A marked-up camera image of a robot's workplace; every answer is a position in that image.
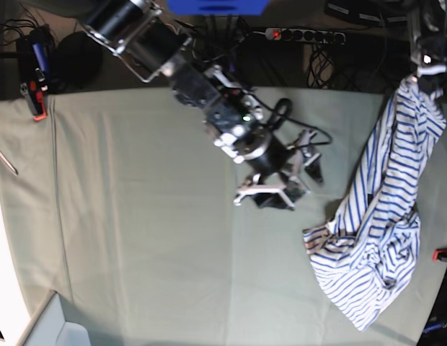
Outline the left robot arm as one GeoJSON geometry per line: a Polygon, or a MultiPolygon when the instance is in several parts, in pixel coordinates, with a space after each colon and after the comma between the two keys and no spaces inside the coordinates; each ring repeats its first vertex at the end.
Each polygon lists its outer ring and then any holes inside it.
{"type": "Polygon", "coordinates": [[[447,1],[416,1],[407,19],[415,77],[431,94],[447,82],[447,1]]]}

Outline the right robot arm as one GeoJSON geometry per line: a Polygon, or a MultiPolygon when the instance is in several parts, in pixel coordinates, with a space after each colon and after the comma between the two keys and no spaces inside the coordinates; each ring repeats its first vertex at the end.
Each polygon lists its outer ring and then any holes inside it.
{"type": "Polygon", "coordinates": [[[302,174],[324,181],[314,142],[318,130],[303,125],[292,143],[282,143],[276,132],[293,120],[293,102],[282,98],[269,107],[220,65],[189,58],[191,36],[174,32],[160,16],[152,1],[107,1],[81,25],[142,82],[163,76],[179,103],[203,112],[214,145],[251,168],[236,189],[235,205],[248,198],[259,208],[293,210],[308,191],[302,174]]]}

